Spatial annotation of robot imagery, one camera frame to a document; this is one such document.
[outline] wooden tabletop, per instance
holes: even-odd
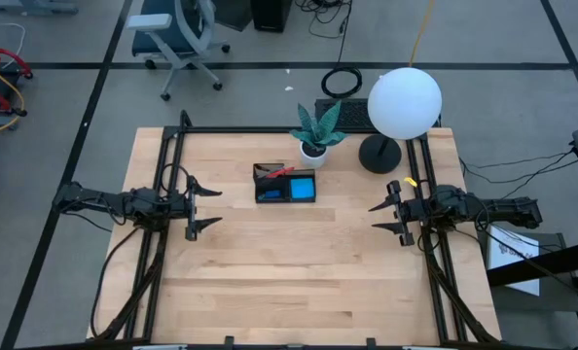
[[[161,135],[161,128],[138,129],[126,191],[152,187]],[[187,222],[171,223],[153,342],[223,343],[233,335],[238,344],[364,345],[367,337],[378,345],[438,344],[423,254],[416,245],[401,247],[390,231],[371,227],[394,221],[392,208],[367,211],[384,200],[388,182],[410,176],[405,143],[402,163],[377,175],[358,160],[366,136],[349,135],[330,150],[316,171],[315,203],[257,205],[252,164],[300,168],[298,142],[289,134],[188,134],[181,164],[205,188],[223,192],[198,198],[197,217],[224,220],[197,242],[185,240]],[[438,183],[464,189],[452,131],[430,130],[429,144]],[[424,174],[420,151],[417,157]],[[184,176],[178,187],[185,188]],[[402,197],[414,197],[405,182]],[[417,239],[418,224],[409,228]],[[471,224],[458,228],[475,234]],[[109,249],[130,230],[115,227]],[[130,295],[141,237],[136,233],[107,269],[99,331]],[[500,337],[477,242],[452,232],[450,245],[460,296]],[[443,300],[455,339],[451,304]],[[145,310],[142,301],[140,312]]]

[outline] chair wheel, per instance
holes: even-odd
[[[145,60],[144,66],[146,67],[146,69],[150,69],[150,70],[157,69],[157,65],[155,65],[155,62],[152,59]]]

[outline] yellow cable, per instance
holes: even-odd
[[[429,5],[427,5],[427,12],[425,12],[425,17],[423,18],[421,29],[418,31],[418,35],[416,36],[415,47],[413,48],[413,55],[410,56],[410,62],[408,63],[409,67],[412,67],[413,62],[415,61],[416,48],[418,48],[418,42],[421,41],[421,36],[423,36],[423,32],[425,31],[427,22],[429,21],[429,18],[432,16],[432,8],[434,7],[434,2],[435,0],[429,0]]]
[[[22,111],[25,110],[25,100],[23,99],[23,95],[20,94],[20,92],[18,91],[18,89],[13,86],[12,84],[10,84],[10,82],[8,82],[4,77],[0,76],[0,80],[2,82],[4,82],[8,87],[10,87],[18,96],[18,99],[20,99],[20,109]],[[10,126],[14,125],[15,123],[18,122],[18,116],[16,116],[14,119],[12,119],[9,123],[0,126],[0,131],[5,130],[7,128],[9,128]]]

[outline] black metal frame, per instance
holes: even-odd
[[[184,112],[181,114],[181,124],[180,126],[166,126],[163,129],[162,143],[160,145],[159,158],[156,167],[156,174],[154,179],[153,188],[157,191],[161,189],[161,174],[162,169],[164,169],[167,164],[167,151],[168,146],[172,140],[175,140],[176,145],[174,149],[174,154],[172,157],[173,163],[180,163],[181,157],[183,155],[183,147],[186,135],[188,133],[285,133],[288,132],[291,127],[208,127],[208,126],[192,126],[191,121]],[[374,133],[372,130],[365,128],[340,128],[340,130],[348,133]],[[410,162],[412,177],[419,183],[419,186],[415,188],[415,196],[423,198],[423,188],[421,184],[427,183],[430,193],[433,193],[436,189],[436,176],[434,174],[434,167],[432,164],[431,153],[429,149],[429,143],[427,135],[422,135],[418,138],[418,142],[421,147],[421,154],[424,161],[426,179],[421,180],[418,162],[415,153],[415,141],[409,140],[406,142],[408,149],[408,158]],[[178,167],[172,167],[169,184],[167,189],[173,191],[176,189],[177,177],[179,175]],[[421,227],[421,233],[423,234],[423,247],[426,252],[433,250],[433,245],[431,241],[431,230],[430,227]],[[452,265],[452,256],[450,251],[449,242],[447,235],[443,231],[437,232],[440,239],[440,249],[442,255],[442,264],[444,276],[434,277],[431,273],[429,274],[429,284],[430,291],[434,306],[434,317],[436,329],[439,337],[440,346],[442,347],[452,347],[457,349],[517,349],[517,350],[538,350],[540,348],[507,345],[503,343],[488,343],[488,342],[469,342],[466,335],[466,326],[461,316],[463,313],[468,315],[469,310],[463,304],[463,301],[459,299],[456,295],[457,288],[455,286],[455,276]],[[165,251],[165,242],[167,240],[167,229],[157,232],[159,235],[159,241],[156,249],[156,257],[160,257],[161,263],[156,267],[157,274],[155,274],[153,281],[144,286],[145,277],[148,276],[149,271],[146,270],[146,264],[151,251],[151,241],[154,232],[145,231],[142,237],[142,243],[140,246],[140,255],[138,258],[137,268],[135,271],[135,278],[133,283],[133,294],[142,292],[144,293],[147,288],[150,288],[149,294],[149,306],[144,318],[144,328],[142,337],[133,337],[135,323],[137,320],[137,307],[133,306],[133,311],[129,313],[128,318],[125,322],[120,323],[120,327],[114,330],[108,338],[105,339],[92,339],[88,342],[82,343],[71,343],[71,344],[61,344],[61,345],[51,345],[51,346],[41,346],[32,348],[14,348],[13,350],[74,350],[74,349],[132,349],[135,346],[152,345],[151,338],[153,332],[153,325],[155,321],[155,312],[157,309],[157,302],[159,296],[159,287],[162,279],[162,268],[163,268],[163,256]],[[433,254],[425,253],[425,262],[428,267],[434,264],[438,265]],[[454,297],[457,298],[457,302],[463,307],[460,309],[456,308],[455,302],[452,304],[452,316],[455,325],[455,333],[457,340],[451,340],[448,335],[447,320],[445,317],[445,310],[443,308],[443,300],[441,297],[442,278],[445,277],[450,287],[446,292],[451,298],[452,293]],[[124,327],[124,338],[115,339],[115,336],[119,333],[121,328]],[[297,345],[238,345],[234,344],[235,340],[232,336],[227,336],[224,344],[188,344],[188,349],[200,349],[200,350],[232,350],[232,349],[252,349],[252,350],[277,350],[279,348],[292,348],[297,347]],[[366,345],[364,346],[349,346],[349,345],[338,345],[338,346],[311,346],[311,345],[301,345],[300,348],[308,348],[313,350],[332,350],[332,349],[343,349],[343,350],[393,350],[402,349],[402,346],[380,346],[376,345],[376,340],[373,338],[366,339]]]

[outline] potted plant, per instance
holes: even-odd
[[[323,165],[328,155],[328,148],[339,144],[346,137],[344,133],[334,131],[340,111],[341,101],[329,109],[318,122],[302,105],[298,105],[298,116],[302,130],[291,130],[290,132],[295,138],[302,141],[300,152],[304,166],[318,168]]]

